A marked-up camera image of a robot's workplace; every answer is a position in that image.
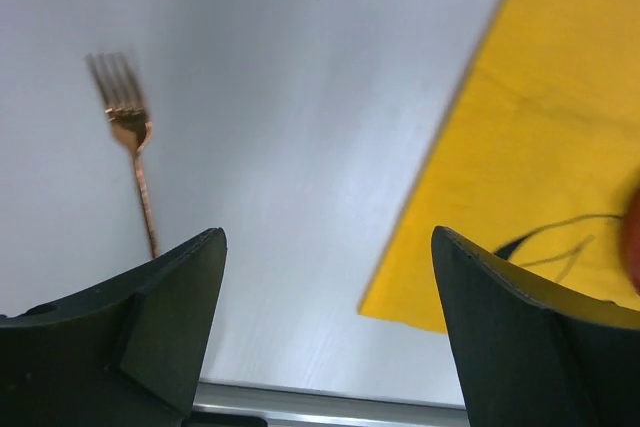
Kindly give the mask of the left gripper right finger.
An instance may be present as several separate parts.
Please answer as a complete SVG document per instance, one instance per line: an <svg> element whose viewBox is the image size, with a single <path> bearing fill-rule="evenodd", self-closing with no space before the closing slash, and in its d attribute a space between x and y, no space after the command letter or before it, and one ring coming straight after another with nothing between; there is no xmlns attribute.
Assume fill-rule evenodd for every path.
<svg viewBox="0 0 640 427"><path fill-rule="evenodd" d="M473 426L636 426L639 314L513 265L442 226L431 251Z"/></svg>

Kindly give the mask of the yellow Pikachu cloth mat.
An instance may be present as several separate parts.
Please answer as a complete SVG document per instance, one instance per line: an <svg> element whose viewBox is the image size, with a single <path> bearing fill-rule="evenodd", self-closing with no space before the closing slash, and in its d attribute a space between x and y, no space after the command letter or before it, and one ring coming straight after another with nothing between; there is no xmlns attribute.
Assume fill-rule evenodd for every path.
<svg viewBox="0 0 640 427"><path fill-rule="evenodd" d="M502 0L360 305L446 329L433 230L630 309L618 255L639 185L639 0Z"/></svg>

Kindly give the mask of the red plastic plate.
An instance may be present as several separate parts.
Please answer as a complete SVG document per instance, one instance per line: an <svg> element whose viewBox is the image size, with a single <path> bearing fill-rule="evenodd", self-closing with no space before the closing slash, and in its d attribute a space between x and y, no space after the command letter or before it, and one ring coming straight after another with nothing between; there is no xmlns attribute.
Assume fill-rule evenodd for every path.
<svg viewBox="0 0 640 427"><path fill-rule="evenodd" d="M622 266L636 292L640 291L640 191L636 187L622 218L619 234Z"/></svg>

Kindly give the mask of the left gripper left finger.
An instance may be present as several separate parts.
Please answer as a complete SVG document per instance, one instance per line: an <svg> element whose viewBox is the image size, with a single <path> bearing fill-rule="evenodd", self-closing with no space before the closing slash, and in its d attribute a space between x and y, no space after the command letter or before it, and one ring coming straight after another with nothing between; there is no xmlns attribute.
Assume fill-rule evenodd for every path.
<svg viewBox="0 0 640 427"><path fill-rule="evenodd" d="M5 426L178 426L224 275L208 229L139 267L1 320Z"/></svg>

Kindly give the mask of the copper fork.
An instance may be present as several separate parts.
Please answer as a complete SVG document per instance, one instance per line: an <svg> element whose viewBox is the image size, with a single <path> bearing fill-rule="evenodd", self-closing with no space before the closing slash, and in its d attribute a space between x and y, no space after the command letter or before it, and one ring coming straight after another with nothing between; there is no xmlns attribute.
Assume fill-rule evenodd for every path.
<svg viewBox="0 0 640 427"><path fill-rule="evenodd" d="M112 137L129 154L152 259L160 255L142 152L152 138L152 120L141 83L123 53L86 57Z"/></svg>

